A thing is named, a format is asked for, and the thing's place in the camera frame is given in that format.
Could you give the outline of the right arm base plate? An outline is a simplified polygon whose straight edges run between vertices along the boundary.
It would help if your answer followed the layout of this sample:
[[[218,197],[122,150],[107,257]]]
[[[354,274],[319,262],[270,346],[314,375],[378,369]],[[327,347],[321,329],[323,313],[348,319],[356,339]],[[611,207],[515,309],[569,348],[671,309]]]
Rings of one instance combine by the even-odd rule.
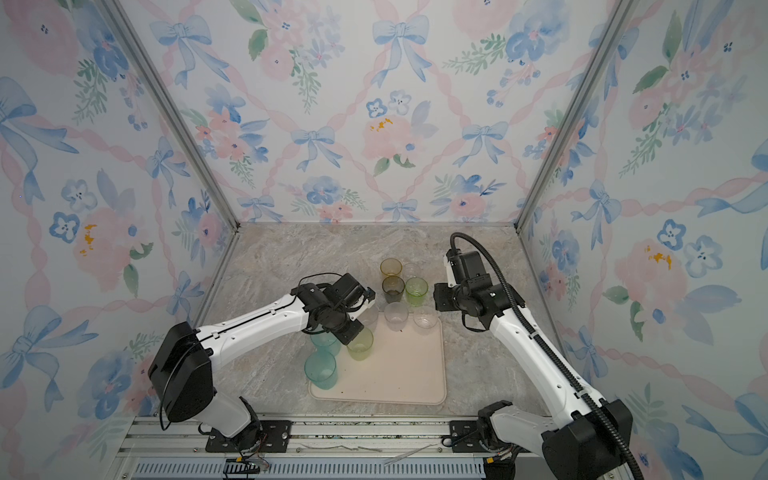
[[[527,450],[513,443],[491,440],[488,430],[478,427],[476,418],[470,420],[451,420],[448,422],[449,433],[442,437],[441,445],[453,453],[480,453],[500,455],[513,448],[527,453]]]

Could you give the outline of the tall teal cup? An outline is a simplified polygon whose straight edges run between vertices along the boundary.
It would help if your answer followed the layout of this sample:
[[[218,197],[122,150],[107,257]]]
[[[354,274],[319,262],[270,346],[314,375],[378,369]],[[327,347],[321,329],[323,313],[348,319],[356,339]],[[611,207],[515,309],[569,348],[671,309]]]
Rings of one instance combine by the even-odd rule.
[[[332,333],[318,333],[310,336],[311,342],[318,351],[325,351],[337,356],[341,350],[340,341]]]
[[[327,351],[312,353],[304,363],[304,373],[315,387],[321,390],[332,389],[338,381],[335,356]]]

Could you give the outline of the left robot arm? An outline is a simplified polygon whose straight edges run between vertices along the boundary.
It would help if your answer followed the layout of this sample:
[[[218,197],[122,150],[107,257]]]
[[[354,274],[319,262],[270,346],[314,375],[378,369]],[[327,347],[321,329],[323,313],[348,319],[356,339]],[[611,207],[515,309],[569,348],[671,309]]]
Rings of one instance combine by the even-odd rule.
[[[257,414],[247,401],[217,389],[216,372],[288,334],[329,333],[347,345],[362,332],[358,317],[375,299],[372,288],[346,273],[331,284],[300,283],[276,301],[230,320],[199,328],[174,325],[148,370],[161,425],[196,420],[231,441],[255,443]]]

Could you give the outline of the yellow amber glass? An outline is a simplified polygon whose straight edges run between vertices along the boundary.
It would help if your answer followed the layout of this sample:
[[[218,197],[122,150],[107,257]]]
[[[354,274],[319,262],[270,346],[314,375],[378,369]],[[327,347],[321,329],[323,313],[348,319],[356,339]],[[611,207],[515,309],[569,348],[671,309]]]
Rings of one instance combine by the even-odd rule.
[[[380,262],[379,270],[383,278],[399,277],[403,271],[403,264],[396,258],[386,258]]]

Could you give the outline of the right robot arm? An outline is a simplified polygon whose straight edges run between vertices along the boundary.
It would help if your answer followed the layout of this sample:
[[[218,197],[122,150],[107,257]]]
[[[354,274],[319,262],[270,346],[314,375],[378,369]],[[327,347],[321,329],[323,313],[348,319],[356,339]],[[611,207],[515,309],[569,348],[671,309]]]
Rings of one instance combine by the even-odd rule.
[[[630,449],[633,417],[620,400],[609,402],[571,367],[539,328],[525,301],[483,252],[450,248],[447,282],[434,286],[435,307],[476,319],[516,359],[549,411],[541,416],[508,400],[479,410],[480,444],[496,459],[523,451],[542,458],[558,479],[598,479],[620,466],[642,478]]]

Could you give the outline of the short frosted clear cup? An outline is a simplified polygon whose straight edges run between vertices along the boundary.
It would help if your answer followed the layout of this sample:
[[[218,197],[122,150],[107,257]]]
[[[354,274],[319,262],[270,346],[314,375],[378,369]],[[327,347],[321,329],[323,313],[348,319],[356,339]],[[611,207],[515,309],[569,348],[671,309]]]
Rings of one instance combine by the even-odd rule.
[[[403,302],[388,303],[384,309],[387,327],[392,331],[402,331],[408,323],[409,308]]]

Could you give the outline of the bright green glass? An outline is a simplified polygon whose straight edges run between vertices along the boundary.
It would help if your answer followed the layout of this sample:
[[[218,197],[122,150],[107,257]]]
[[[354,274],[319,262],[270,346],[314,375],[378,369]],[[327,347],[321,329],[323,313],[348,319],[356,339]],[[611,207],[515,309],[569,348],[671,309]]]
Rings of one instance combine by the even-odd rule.
[[[421,277],[411,277],[405,283],[407,302],[412,307],[424,304],[429,290],[429,284]]]

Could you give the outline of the tall light green cup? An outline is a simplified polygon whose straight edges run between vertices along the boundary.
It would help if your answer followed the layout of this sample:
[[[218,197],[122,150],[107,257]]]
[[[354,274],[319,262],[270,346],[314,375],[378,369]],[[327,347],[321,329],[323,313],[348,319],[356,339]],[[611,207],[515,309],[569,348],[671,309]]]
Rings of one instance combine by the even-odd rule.
[[[363,330],[347,345],[349,356],[355,361],[364,361],[372,353],[374,345],[373,332],[364,327]]]

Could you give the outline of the dark smoky glass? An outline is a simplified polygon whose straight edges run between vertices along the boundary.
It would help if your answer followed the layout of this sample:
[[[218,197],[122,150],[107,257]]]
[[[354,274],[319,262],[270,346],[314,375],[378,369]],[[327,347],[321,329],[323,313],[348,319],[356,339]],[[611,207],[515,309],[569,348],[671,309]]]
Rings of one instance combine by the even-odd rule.
[[[400,302],[405,291],[405,282],[396,275],[387,276],[382,281],[384,299],[388,304]]]

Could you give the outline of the tall frosted clear cup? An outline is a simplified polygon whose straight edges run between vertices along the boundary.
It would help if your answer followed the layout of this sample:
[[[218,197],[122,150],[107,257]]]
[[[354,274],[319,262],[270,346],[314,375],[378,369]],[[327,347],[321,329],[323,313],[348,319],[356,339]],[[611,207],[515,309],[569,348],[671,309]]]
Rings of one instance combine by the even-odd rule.
[[[375,303],[371,303],[364,312],[358,315],[357,319],[365,328],[374,332],[378,326],[379,313],[378,306]]]

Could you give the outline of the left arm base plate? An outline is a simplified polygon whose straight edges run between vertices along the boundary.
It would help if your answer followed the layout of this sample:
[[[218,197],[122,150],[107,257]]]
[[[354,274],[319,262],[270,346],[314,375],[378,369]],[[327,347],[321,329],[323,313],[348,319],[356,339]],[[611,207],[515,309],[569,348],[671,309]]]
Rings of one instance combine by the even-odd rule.
[[[286,453],[293,423],[290,420],[260,420],[233,438],[216,429],[208,433],[207,453]]]

